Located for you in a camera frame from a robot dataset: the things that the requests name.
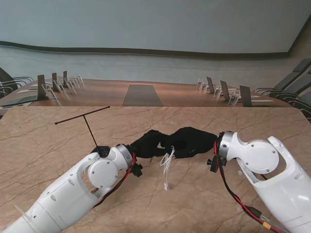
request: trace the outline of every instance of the black glove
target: black glove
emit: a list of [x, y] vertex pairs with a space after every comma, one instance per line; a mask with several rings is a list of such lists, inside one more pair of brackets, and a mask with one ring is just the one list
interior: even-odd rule
[[160, 133], [156, 130], [150, 130], [145, 133], [140, 139], [136, 140], [131, 144], [131, 150], [136, 153], [139, 158], [152, 158], [154, 156], [164, 155], [164, 143], [167, 138], [166, 134]]
[[189, 158], [208, 152], [214, 147], [217, 136], [192, 127], [185, 127], [169, 135], [165, 141], [165, 151], [171, 153], [174, 146], [176, 158]]

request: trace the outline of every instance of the red and black wire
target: red and black wire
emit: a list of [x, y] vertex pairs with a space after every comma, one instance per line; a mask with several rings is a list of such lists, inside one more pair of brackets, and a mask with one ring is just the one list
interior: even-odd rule
[[123, 183], [123, 181], [127, 178], [127, 176], [132, 172], [133, 166], [136, 162], [136, 154], [134, 152], [132, 152], [132, 156], [133, 156], [133, 161], [132, 164], [130, 165], [130, 167], [126, 170], [126, 174], [122, 177], [122, 179], [116, 184], [116, 186], [114, 186], [109, 192], [107, 192], [103, 198], [96, 204], [94, 205], [93, 208], [99, 206], [107, 197], [109, 197], [114, 191], [116, 191], [120, 185]]
[[[233, 197], [233, 199], [238, 203], [240, 204], [240, 206], [242, 207], [242, 209], [244, 210], [244, 212], [250, 216], [253, 220], [255, 220], [256, 222], [258, 222], [259, 224], [263, 225], [264, 224], [264, 221], [261, 220], [259, 218], [259, 216], [256, 216], [255, 212], [258, 211], [256, 210], [255, 208], [253, 207], [249, 207], [249, 206], [246, 206], [244, 205], [244, 203], [241, 201], [241, 199], [238, 197], [238, 195], [236, 195], [234, 192], [231, 191], [231, 189], [229, 188], [226, 180], [225, 180], [225, 173], [224, 173], [224, 169], [223, 169], [223, 166], [222, 166], [222, 163], [221, 163], [221, 159], [220, 157], [218, 156], [218, 152], [217, 152], [217, 141], [215, 141], [214, 143], [214, 153], [216, 155], [216, 158], [217, 158], [217, 164], [218, 164], [218, 167], [219, 167], [219, 172], [220, 172], [220, 175], [224, 181], [224, 184], [225, 184], [225, 187], [226, 189], [228, 190], [229, 194]], [[270, 227], [270, 230], [273, 231], [273, 232], [276, 232], [276, 233], [281, 233], [280, 230], [278, 230], [277, 228], [271, 226]]]

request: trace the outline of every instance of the cable connector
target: cable connector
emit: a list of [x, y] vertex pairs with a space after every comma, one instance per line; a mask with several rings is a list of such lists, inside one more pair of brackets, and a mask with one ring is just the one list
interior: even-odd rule
[[257, 218], [260, 218], [261, 212], [258, 209], [254, 208], [252, 206], [247, 206], [247, 205], [246, 205], [246, 207], [250, 210], [250, 212], [252, 212], [253, 215], [255, 215]]

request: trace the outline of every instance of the black clip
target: black clip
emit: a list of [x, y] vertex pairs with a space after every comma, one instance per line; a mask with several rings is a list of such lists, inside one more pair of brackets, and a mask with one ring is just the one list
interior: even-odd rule
[[[225, 166], [227, 164], [226, 159], [220, 159], [222, 166]], [[218, 163], [217, 163], [217, 156], [215, 155], [213, 157], [213, 160], [208, 159], [207, 165], [210, 165], [210, 171], [217, 172], [218, 170]]]
[[142, 165], [141, 164], [137, 164], [137, 163], [134, 163], [134, 165], [132, 166], [132, 171], [131, 173], [134, 175], [134, 176], [141, 176], [142, 175]]

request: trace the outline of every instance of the circular joint cover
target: circular joint cover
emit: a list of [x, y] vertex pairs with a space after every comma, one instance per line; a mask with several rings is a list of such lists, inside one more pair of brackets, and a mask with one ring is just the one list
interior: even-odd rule
[[97, 188], [108, 188], [113, 185], [118, 177], [118, 169], [113, 162], [99, 159], [88, 169], [88, 178]]
[[266, 141], [254, 141], [247, 144], [247, 157], [244, 163], [252, 172], [267, 174], [274, 171], [278, 165], [277, 150]]

